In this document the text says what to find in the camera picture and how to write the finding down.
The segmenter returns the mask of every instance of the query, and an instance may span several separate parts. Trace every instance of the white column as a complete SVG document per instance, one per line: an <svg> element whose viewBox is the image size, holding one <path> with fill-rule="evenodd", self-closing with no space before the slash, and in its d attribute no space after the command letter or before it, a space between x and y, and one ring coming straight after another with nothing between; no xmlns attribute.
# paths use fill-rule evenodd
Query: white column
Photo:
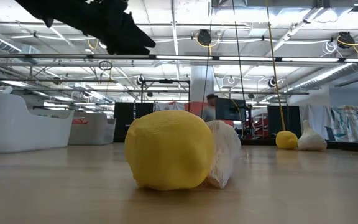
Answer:
<svg viewBox="0 0 358 224"><path fill-rule="evenodd" d="M206 102L206 96L214 93L214 72L212 66L193 66L190 77L190 101Z"/></svg>

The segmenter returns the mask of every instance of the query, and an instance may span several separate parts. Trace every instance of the white bag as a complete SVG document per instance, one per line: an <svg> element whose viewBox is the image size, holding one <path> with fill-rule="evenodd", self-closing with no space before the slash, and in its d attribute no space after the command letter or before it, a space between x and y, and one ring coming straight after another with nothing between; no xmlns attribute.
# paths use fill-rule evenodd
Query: white bag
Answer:
<svg viewBox="0 0 358 224"><path fill-rule="evenodd" d="M214 161L206 183L222 189L233 173L234 161L240 157L241 142L234 128L223 121L206 124L215 140Z"/></svg>
<svg viewBox="0 0 358 224"><path fill-rule="evenodd" d="M298 149L301 151L325 151L327 149L326 140L315 132L309 121L303 121L303 134L298 140Z"/></svg>

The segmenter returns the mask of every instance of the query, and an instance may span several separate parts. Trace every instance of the wooden floor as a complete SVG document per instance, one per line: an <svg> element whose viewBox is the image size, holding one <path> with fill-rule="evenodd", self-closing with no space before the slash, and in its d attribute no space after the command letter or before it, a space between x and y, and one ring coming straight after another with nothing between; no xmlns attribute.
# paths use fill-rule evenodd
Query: wooden floor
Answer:
<svg viewBox="0 0 358 224"><path fill-rule="evenodd" d="M223 190L138 189L123 145L0 155L0 223L358 223L358 153L245 146Z"/></svg>

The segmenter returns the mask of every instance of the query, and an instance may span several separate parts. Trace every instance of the man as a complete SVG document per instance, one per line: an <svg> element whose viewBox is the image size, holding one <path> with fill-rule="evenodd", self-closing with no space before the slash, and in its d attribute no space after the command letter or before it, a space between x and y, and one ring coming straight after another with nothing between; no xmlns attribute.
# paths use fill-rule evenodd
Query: man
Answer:
<svg viewBox="0 0 358 224"><path fill-rule="evenodd" d="M214 121L215 120L215 105L216 99L218 96L215 94L209 94L206 96L208 106L205 106L203 111L201 112L201 118L205 121Z"/></svg>

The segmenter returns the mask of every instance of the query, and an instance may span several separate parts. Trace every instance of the yellow ball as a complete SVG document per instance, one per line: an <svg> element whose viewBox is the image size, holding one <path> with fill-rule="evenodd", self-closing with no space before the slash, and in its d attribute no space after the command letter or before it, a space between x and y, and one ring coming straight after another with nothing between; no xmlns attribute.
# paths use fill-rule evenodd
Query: yellow ball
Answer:
<svg viewBox="0 0 358 224"><path fill-rule="evenodd" d="M141 187L197 187L211 170L213 156L208 126L183 110L158 111L136 119L125 139L125 157Z"/></svg>
<svg viewBox="0 0 358 224"><path fill-rule="evenodd" d="M276 136L276 145L279 149L296 149L298 137L291 131L280 131Z"/></svg>

